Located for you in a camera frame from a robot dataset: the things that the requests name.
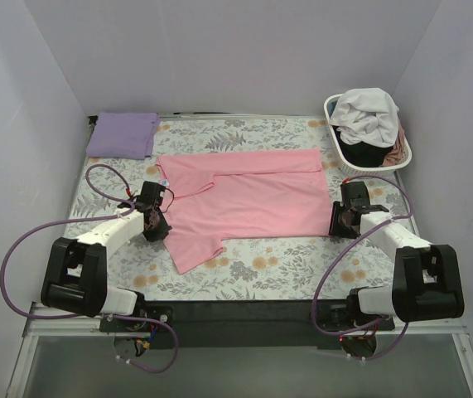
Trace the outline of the pink t shirt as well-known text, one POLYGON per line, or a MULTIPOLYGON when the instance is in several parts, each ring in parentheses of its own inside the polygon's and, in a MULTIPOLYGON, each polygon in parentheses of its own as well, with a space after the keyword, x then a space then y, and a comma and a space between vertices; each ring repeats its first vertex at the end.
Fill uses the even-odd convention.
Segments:
POLYGON ((165 155, 157 160, 171 226, 163 243, 179 274, 232 239, 326 236, 331 197, 317 148, 165 155))

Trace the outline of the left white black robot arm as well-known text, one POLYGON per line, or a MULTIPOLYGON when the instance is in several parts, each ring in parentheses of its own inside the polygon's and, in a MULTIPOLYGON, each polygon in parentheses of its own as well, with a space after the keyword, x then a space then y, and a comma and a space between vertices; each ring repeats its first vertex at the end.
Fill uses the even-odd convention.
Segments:
POLYGON ((152 243, 168 236, 171 227, 161 209, 167 190, 144 182, 126 216, 105 221, 74 239, 57 239, 51 247, 41 302, 87 317, 138 314, 143 295, 110 285, 108 261, 133 238, 141 236, 152 243))

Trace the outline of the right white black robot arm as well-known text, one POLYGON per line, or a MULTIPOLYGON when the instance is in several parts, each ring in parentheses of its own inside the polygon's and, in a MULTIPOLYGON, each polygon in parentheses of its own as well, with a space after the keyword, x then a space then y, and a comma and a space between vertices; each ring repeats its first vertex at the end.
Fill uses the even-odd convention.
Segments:
POLYGON ((355 320, 397 317, 405 323, 459 318, 465 311, 456 251, 413 234, 389 210, 370 201, 362 181, 343 182, 335 201, 329 235, 364 237, 393 261, 389 286, 363 287, 346 299, 355 320))

